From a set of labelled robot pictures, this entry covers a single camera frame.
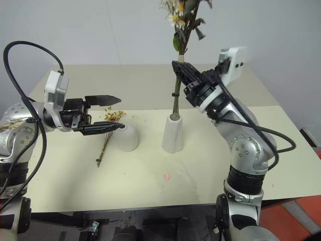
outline black cable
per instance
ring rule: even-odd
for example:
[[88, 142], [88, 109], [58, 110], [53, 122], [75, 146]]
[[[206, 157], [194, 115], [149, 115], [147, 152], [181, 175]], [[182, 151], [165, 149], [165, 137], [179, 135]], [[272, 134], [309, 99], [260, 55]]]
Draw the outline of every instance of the black cable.
[[30, 102], [36, 102], [34, 99], [32, 99], [32, 98], [30, 98], [30, 97], [28, 97], [28, 100], [29, 100]]
[[[16, 88], [16, 90], [18, 91], [18, 93], [21, 96], [22, 102], [25, 104], [25, 106], [28, 108], [29, 112], [31, 113], [31, 116], [33, 118], [33, 120], [38, 124], [38, 127], [35, 129], [35, 132], [38, 132], [38, 128], [40, 129], [40, 133], [42, 135], [42, 150], [41, 150], [41, 154], [39, 157], [39, 160], [34, 168], [34, 170], [32, 171], [32, 173], [30, 174], [30, 176], [27, 178], [27, 180], [24, 182], [24, 184], [8, 199], [6, 200], [6, 202], [0, 207], [0, 211], [3, 210], [27, 185], [28, 183], [31, 181], [31, 179], [34, 177], [34, 175], [36, 174], [36, 172], [38, 171], [38, 169], [40, 168], [42, 161], [45, 157], [45, 153], [46, 153], [46, 149], [47, 149], [47, 138], [46, 138], [46, 131], [44, 128], [44, 125], [41, 122], [41, 119], [39, 117], [39, 115], [37, 114], [36, 110], [34, 109], [33, 105], [31, 104], [31, 102], [29, 101], [28, 97], [25, 95], [25, 93], [23, 92], [23, 90], [21, 89], [21, 87], [19, 86], [19, 84], [17, 83], [11, 69], [10, 69], [10, 65], [9, 65], [9, 50], [15, 46], [15, 45], [30, 45], [36, 48], [39, 48], [43, 51], [45, 51], [46, 53], [50, 54], [59, 64], [60, 67], [60, 73], [63, 75], [64, 74], [64, 67], [62, 62], [60, 61], [60, 59], [53, 54], [51, 51], [49, 51], [48, 49], [38, 45], [38, 44], [34, 44], [31, 42], [27, 42], [27, 41], [15, 41], [15, 42], [11, 42], [9, 43], [5, 49], [4, 49], [4, 65], [5, 65], [5, 69], [7, 71], [7, 74], [11, 80], [11, 82], [13, 83], [14, 87]], [[19, 153], [18, 156], [21, 156], [24, 151], [24, 149], [21, 151], [21, 153]]]
[[[251, 125], [248, 124], [248, 123], [238, 122], [238, 121], [232, 120], [232, 119], [220, 119], [219, 121], [220, 122], [232, 123], [232, 124], [236, 124], [236, 125], [240, 125], [240, 126], [250, 127], [251, 128]], [[260, 127], [260, 126], [257, 126], [257, 127], [261, 131], [270, 133], [270, 134], [278, 136], [278, 137], [281, 137], [282, 139], [286, 140], [287, 142], [289, 142], [291, 144], [291, 147], [284, 148], [284, 149], [281, 149], [281, 150], [277, 150], [276, 152], [278, 152], [278, 153], [289, 152], [289, 151], [292, 151], [292, 150], [294, 150], [296, 148], [295, 142], [290, 137], [286, 136], [285, 134], [282, 134], [280, 132], [277, 132], [277, 131], [274, 131], [274, 130], [271, 130], [271, 129], [268, 129], [268, 128], [264, 128], [264, 127]]]
[[268, 168], [268, 170], [271, 170], [272, 168], [274, 168], [277, 165], [277, 163], [279, 161], [279, 155], [276, 152], [276, 149], [275, 149], [274, 145], [265, 136], [265, 134], [259, 129], [259, 127], [252, 121], [252, 119], [248, 116], [248, 114], [244, 111], [244, 109], [240, 106], [240, 104], [236, 101], [236, 99], [231, 95], [229, 90], [226, 88], [226, 86], [222, 82], [222, 79], [221, 79], [221, 76], [220, 76], [219, 72], [220, 72], [220, 65], [217, 65], [215, 67], [215, 71], [214, 71], [214, 73], [216, 74], [216, 78], [215, 79], [218, 82], [218, 84], [221, 87], [221, 89], [224, 92], [224, 94], [226, 95], [226, 97], [229, 98], [231, 103], [237, 108], [237, 110], [244, 117], [244, 119], [250, 124], [251, 128], [255, 130], [255, 132], [266, 142], [266, 144], [272, 150], [272, 152], [274, 154], [274, 162]]

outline table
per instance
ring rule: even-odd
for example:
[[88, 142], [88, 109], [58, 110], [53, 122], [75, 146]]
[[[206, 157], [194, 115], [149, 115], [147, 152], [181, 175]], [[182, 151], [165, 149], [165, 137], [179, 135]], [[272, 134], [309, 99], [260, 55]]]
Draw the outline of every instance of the table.
[[[279, 165], [267, 173], [264, 199], [321, 194], [321, 161], [279, 106], [250, 108], [263, 127], [282, 132], [297, 149], [280, 154]], [[126, 110], [122, 122], [138, 132], [136, 150], [124, 152], [111, 139], [99, 168], [104, 135], [48, 133], [46, 158], [28, 187], [33, 212], [125, 209], [214, 203], [223, 192], [229, 170], [229, 149], [209, 119], [197, 109], [182, 109], [184, 149], [169, 154], [161, 148], [170, 110]], [[91, 112], [94, 121], [104, 111]], [[287, 143], [276, 138], [278, 148]], [[32, 169], [40, 153], [36, 144]]]
[[[212, 65], [196, 65], [200, 71]], [[184, 122], [184, 149], [169, 154], [161, 148], [174, 75], [170, 65], [66, 65], [68, 98], [113, 94], [122, 99], [115, 109], [126, 110], [123, 122], [133, 124], [140, 144], [132, 152], [120, 151], [111, 139], [101, 166], [99, 156], [104, 135], [48, 133], [45, 160], [28, 187], [33, 212], [127, 209], [183, 204], [215, 203], [223, 192], [229, 170], [227, 144], [209, 119], [190, 109], [180, 98]], [[46, 76], [30, 97], [44, 99]], [[321, 161], [307, 144], [278, 102], [245, 65], [230, 91], [256, 114], [260, 124], [289, 135], [295, 151], [280, 154], [279, 165], [267, 173], [264, 199], [321, 194]], [[92, 108], [93, 121], [103, 120], [101, 108]], [[276, 139], [279, 148], [285, 141]], [[37, 142], [30, 170], [40, 154]]]

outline metal bolt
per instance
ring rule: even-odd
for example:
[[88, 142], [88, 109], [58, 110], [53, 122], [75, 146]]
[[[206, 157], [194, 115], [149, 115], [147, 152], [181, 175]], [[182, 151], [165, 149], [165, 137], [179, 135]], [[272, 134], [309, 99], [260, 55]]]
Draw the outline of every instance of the metal bolt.
[[213, 228], [213, 233], [218, 234], [220, 232], [218, 227], [214, 227]]

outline white vase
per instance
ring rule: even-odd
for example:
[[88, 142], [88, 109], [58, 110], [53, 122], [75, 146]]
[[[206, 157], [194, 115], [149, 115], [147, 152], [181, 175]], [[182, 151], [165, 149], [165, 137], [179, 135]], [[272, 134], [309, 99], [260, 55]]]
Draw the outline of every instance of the white vase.
[[130, 124], [125, 124], [124, 128], [118, 128], [113, 132], [113, 139], [120, 149], [130, 152], [138, 146], [139, 139], [137, 130]]
[[183, 149], [183, 118], [181, 116], [178, 120], [171, 119], [171, 116], [167, 118], [162, 147], [169, 153]]

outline white wall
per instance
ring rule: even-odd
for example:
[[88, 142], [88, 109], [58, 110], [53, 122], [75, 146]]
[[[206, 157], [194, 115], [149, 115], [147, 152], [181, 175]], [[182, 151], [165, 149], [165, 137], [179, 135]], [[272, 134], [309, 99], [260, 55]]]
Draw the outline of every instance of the white wall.
[[[177, 53], [160, 1], [1, 0], [1, 49], [29, 40], [65, 64], [168, 64]], [[294, 123], [321, 127], [321, 1], [213, 0], [213, 7], [201, 4], [206, 38], [191, 36], [186, 61], [215, 63], [221, 48], [247, 46], [253, 70]], [[27, 92], [55, 64], [21, 47], [11, 62]], [[17, 99], [2, 65], [0, 113]]]

